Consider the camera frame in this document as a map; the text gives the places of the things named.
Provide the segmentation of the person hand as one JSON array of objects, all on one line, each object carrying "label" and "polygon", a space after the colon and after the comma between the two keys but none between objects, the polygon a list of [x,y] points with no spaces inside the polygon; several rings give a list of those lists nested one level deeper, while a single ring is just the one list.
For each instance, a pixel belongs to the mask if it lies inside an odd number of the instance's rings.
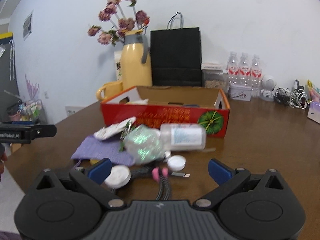
[{"label": "person hand", "polygon": [[0,176],[4,173],[4,162],[7,161],[7,159],[5,146],[0,144]]}]

